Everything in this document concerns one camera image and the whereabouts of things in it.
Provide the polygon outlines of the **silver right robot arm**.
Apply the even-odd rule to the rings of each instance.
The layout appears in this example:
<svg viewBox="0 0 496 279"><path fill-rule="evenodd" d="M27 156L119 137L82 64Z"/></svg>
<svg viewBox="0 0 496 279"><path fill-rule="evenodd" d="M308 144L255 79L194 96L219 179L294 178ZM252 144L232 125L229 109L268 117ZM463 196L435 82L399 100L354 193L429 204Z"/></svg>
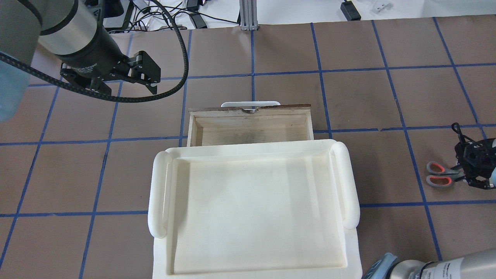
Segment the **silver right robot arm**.
<svg viewBox="0 0 496 279"><path fill-rule="evenodd" d="M478 142L462 137L455 147L458 163L452 168L431 161L426 169L427 184L448 188L465 180L471 187L495 189L495 139ZM451 260L422 262L399 261L397 256L386 253L364 274L365 279L494 279L495 249L474 252Z"/></svg>

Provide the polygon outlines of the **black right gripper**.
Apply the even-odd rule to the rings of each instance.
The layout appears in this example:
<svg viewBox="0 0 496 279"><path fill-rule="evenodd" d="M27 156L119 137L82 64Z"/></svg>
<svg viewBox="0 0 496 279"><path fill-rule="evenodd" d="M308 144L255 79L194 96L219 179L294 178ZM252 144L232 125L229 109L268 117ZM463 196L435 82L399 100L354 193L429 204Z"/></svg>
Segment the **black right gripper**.
<svg viewBox="0 0 496 279"><path fill-rule="evenodd" d="M482 159L482 170L480 176L484 178L485 189L495 189L496 182L496 154L495 139L489 138L484 141L485 156Z"/></svg>

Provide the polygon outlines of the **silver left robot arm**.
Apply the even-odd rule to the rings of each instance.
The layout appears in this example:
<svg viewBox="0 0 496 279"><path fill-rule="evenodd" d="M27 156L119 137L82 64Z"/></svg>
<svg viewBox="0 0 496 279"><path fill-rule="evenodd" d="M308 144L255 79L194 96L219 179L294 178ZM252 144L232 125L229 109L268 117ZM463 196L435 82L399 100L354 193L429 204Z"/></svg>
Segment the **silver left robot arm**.
<svg viewBox="0 0 496 279"><path fill-rule="evenodd" d="M61 62L62 81L34 69L41 45ZM20 106L30 76L72 92L110 102L149 102L159 97L161 69L150 55L125 55L103 22L81 0L1 1L1 121ZM146 97L117 97L107 81L147 87Z"/></svg>

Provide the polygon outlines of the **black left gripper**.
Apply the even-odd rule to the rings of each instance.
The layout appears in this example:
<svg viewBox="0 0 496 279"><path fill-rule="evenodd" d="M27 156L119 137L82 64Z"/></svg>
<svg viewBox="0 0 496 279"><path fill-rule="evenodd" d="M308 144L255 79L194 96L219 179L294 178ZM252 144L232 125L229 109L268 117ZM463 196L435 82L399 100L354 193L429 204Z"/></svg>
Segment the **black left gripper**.
<svg viewBox="0 0 496 279"><path fill-rule="evenodd" d="M89 45L76 53L61 55L60 59L60 74L69 83L64 86L66 90L111 96L112 90L105 81L125 76L126 82L144 85L151 94L157 94L160 67L144 50L126 56L104 27L97 28Z"/></svg>

